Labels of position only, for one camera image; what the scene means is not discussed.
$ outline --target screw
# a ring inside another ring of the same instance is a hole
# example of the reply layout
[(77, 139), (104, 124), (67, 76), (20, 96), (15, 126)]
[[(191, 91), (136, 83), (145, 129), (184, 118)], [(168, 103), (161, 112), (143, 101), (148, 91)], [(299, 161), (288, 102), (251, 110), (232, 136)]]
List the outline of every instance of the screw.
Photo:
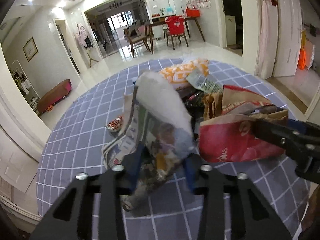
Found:
[(244, 180), (248, 178), (248, 175), (246, 173), (241, 172), (241, 173), (238, 173), (237, 178)]
[(122, 165), (116, 165), (116, 166), (113, 166), (111, 169), (112, 169), (113, 171), (115, 171), (115, 172), (119, 172), (119, 171), (123, 171), (123, 170), (124, 170), (124, 166), (122, 166)]
[(84, 180), (84, 179), (87, 179), (88, 177), (88, 174), (84, 173), (84, 172), (81, 172), (81, 173), (78, 173), (76, 175), (76, 179), (79, 179), (79, 180)]
[(308, 150), (314, 150), (316, 147), (313, 144), (306, 144)]
[(212, 171), (212, 167), (208, 164), (201, 165), (200, 169), (201, 171)]

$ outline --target white door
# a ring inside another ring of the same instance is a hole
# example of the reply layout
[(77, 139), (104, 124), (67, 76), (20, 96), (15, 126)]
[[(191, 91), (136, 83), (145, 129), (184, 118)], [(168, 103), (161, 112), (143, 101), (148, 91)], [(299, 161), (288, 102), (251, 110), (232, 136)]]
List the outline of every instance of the white door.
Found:
[(278, 3), (279, 43), (273, 76), (293, 76), (297, 70), (301, 46), (300, 1), (278, 0)]
[(25, 193), (36, 175), (37, 167), (38, 163), (0, 128), (0, 177)]

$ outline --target dining table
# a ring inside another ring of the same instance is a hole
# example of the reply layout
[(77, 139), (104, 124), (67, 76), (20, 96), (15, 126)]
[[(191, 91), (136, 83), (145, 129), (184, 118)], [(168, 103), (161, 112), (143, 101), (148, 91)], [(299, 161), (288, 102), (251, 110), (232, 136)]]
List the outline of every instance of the dining table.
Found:
[[(124, 95), (133, 92), (132, 79), (146, 70), (158, 72), (182, 62), (181, 58), (163, 58), (130, 66), (96, 84), (72, 103), (52, 130), (39, 160), (36, 188), (40, 216), (46, 214), (77, 174), (85, 172), (92, 176), (106, 170), (101, 149), (116, 134), (107, 130), (105, 125), (123, 113)], [(268, 98), (276, 106), (288, 108), (277, 90), (267, 82), (215, 60), (209, 61), (208, 68), (217, 84), (247, 88)], [(289, 117), (295, 119), (290, 109)], [(296, 176), (295, 166), (286, 155), (250, 162), (212, 163), (212, 167), (223, 174), (246, 173), (292, 236), (301, 222), (310, 190), (310, 183)], [(229, 198), (224, 196), (227, 240), (231, 238)], [(96, 194), (92, 214), (94, 240), (99, 239), (99, 200), (100, 194)], [(126, 238), (196, 240), (203, 200), (203, 195), (190, 192), (180, 167), (142, 205), (131, 212), (122, 210)]]
[[(166, 24), (165, 23), (165, 18), (169, 17), (169, 16), (175, 16), (175, 14), (153, 17), (152, 18), (152, 23), (148, 24), (148, 33), (149, 33), (150, 48), (151, 48), (151, 53), (152, 54), (154, 52), (153, 51), (153, 32), (152, 32), (152, 27)], [(190, 30), (189, 30), (189, 26), (188, 26), (188, 21), (195, 21), (196, 26), (197, 26), (197, 28), (198, 28), (198, 30), (200, 32), (201, 37), (202, 37), (202, 40), (203, 40), (203, 42), (205, 42), (205, 38), (204, 38), (204, 35), (203, 35), (203, 32), (202, 32), (201, 26), (199, 24), (198, 18), (199, 17), (185, 17), (184, 23), (186, 25), (187, 33), (188, 33), (188, 36), (190, 38)]]

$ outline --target wooden chair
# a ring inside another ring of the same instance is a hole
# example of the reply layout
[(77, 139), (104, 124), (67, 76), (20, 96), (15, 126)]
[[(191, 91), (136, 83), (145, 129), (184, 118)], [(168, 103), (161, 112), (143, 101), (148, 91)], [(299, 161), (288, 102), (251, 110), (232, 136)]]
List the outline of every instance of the wooden chair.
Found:
[(142, 35), (140, 34), (140, 36), (135, 36), (135, 37), (127, 36), (127, 39), (129, 40), (131, 45), (132, 57), (134, 57), (134, 49), (143, 46), (143, 44), (144, 46), (146, 46), (146, 49), (151, 52), (148, 46), (147, 26), (144, 27), (144, 31), (145, 33)]
[(169, 27), (169, 30), (166, 32), (167, 46), (169, 46), (169, 37), (170, 37), (173, 49), (174, 49), (173, 38), (178, 38), (180, 44), (181, 44), (181, 38), (184, 38), (186, 41), (187, 47), (189, 47), (187, 37), (184, 31), (184, 25), (183, 25), (184, 18), (182, 16), (170, 16), (166, 18), (165, 22)]

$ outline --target red bag on desk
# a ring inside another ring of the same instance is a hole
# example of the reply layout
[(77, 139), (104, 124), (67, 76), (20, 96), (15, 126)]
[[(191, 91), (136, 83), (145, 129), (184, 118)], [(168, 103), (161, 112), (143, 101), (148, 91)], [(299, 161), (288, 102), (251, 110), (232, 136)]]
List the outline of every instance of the red bag on desk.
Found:
[(236, 86), (225, 85), (222, 98), (211, 95), (211, 100), (207, 100), (210, 105), (206, 101), (205, 108), (219, 107), (207, 112), (221, 115), (210, 116), (211, 119), (200, 124), (202, 158), (212, 163), (244, 162), (283, 154), (282, 148), (255, 138), (251, 127), (256, 119), (285, 124), (287, 109), (277, 108), (267, 98)]
[(190, 9), (188, 6), (186, 8), (186, 15), (187, 17), (200, 17), (200, 10), (196, 9), (196, 7), (193, 5), (193, 8)]

